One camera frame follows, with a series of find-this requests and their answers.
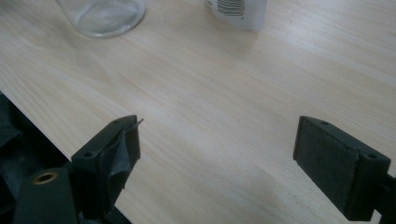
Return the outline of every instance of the black plastic part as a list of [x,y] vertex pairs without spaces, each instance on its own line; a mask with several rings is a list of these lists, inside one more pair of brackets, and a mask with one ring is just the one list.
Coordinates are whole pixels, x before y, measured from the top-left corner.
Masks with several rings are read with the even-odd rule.
[[300,117],[293,158],[348,220],[371,219],[388,157],[326,121]]
[[0,195],[0,223],[10,223],[14,215],[15,201],[1,175]]
[[106,222],[108,224],[132,224],[116,207],[106,217]]
[[140,159],[136,116],[116,119],[72,157],[85,218],[106,218]]
[[44,170],[22,183],[13,224],[26,223],[78,223],[67,169]]
[[375,202],[375,210],[381,215],[380,224],[396,223],[396,181],[388,175],[378,188],[378,197]]

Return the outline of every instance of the white bottle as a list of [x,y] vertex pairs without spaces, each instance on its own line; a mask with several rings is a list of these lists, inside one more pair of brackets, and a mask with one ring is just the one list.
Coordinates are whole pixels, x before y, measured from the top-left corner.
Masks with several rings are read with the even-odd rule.
[[205,0],[215,17],[240,30],[261,30],[267,0]]

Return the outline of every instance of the glass jar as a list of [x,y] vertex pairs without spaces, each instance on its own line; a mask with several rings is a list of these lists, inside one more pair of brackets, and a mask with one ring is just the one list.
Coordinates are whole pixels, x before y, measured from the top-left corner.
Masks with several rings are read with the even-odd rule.
[[120,35],[135,27],[145,14],[143,0],[56,0],[72,26],[82,35]]

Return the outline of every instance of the screw hole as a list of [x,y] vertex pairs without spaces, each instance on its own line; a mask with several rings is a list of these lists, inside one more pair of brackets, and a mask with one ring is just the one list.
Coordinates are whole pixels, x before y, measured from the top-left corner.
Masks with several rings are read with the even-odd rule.
[[91,152],[84,153],[84,157],[91,157],[91,156],[93,156],[93,153]]
[[58,174],[55,172],[44,173],[44,174],[38,176],[35,179],[35,181],[33,181],[33,183],[35,185],[47,184],[47,183],[51,182],[52,180],[54,180],[57,176],[58,176]]

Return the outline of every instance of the wooden table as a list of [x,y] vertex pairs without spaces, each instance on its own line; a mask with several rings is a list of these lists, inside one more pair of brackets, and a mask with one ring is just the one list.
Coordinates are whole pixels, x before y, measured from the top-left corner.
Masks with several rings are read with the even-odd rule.
[[396,161],[396,1],[269,1],[260,32],[202,0],[146,3],[131,32],[94,40],[53,0],[1,1],[0,91],[69,158],[144,118],[117,203],[135,224],[347,223],[292,159],[298,118]]

